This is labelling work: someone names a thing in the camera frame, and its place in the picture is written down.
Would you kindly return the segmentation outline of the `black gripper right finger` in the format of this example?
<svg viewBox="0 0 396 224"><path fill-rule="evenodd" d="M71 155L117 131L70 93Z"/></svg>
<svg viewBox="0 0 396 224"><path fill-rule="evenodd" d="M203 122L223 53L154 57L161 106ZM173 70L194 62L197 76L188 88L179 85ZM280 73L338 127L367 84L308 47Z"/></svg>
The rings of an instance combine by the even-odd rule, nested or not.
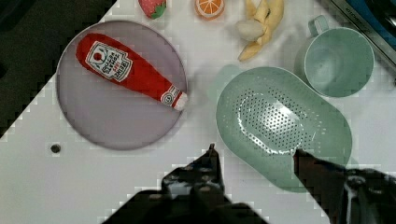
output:
<svg viewBox="0 0 396 224"><path fill-rule="evenodd" d="M396 224L395 177L348 169L298 149L294 173L331 224Z"/></svg>

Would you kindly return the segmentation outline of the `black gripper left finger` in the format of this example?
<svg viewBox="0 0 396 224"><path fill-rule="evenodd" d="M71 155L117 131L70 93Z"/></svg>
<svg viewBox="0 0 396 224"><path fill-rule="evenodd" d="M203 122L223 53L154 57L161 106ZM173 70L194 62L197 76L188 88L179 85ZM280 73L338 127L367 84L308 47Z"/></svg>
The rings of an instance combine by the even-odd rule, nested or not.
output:
<svg viewBox="0 0 396 224"><path fill-rule="evenodd" d="M177 167L161 182L161 193L170 199L191 195L202 188L208 188L213 194L224 195L225 186L219 153L214 143L211 143L208 150L198 159L185 166Z"/></svg>

